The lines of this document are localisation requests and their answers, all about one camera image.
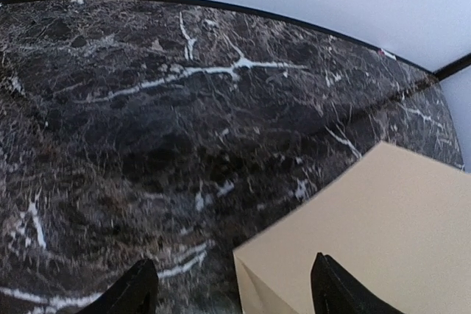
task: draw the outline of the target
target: box top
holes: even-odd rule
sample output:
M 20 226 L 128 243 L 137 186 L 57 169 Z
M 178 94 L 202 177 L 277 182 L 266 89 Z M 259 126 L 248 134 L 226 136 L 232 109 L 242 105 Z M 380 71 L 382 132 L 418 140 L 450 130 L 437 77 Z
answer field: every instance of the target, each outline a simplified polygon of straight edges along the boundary
M 304 314 L 318 252 L 404 313 L 468 313 L 471 176 L 380 143 L 234 255 Z

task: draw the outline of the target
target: beige box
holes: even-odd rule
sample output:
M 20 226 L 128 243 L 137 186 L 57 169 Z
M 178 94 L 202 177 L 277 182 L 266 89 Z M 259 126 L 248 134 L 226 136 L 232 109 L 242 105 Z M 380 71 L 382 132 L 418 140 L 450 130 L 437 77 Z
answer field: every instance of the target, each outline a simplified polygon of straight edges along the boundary
M 378 144 L 234 251 L 245 314 L 314 313 L 318 252 L 406 314 L 469 314 L 471 176 Z

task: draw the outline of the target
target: marble countertop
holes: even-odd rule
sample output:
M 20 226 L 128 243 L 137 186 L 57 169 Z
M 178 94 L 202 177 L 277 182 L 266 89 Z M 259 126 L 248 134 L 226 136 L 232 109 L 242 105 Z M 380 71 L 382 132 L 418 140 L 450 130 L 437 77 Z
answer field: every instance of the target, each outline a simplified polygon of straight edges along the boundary
M 0 7 L 0 311 L 137 259 L 159 313 L 239 313 L 232 250 L 378 141 L 463 168 L 436 79 L 293 24 L 151 1 Z

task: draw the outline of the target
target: black marble slab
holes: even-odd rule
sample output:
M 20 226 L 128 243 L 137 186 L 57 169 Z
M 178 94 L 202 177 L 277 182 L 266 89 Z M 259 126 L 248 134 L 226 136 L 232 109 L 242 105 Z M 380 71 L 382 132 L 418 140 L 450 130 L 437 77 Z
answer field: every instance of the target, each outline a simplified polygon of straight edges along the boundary
M 74 313 L 137 259 L 159 313 L 239 313 L 232 250 L 378 141 L 463 167 L 436 79 L 206 7 L 0 7 L 0 312 Z

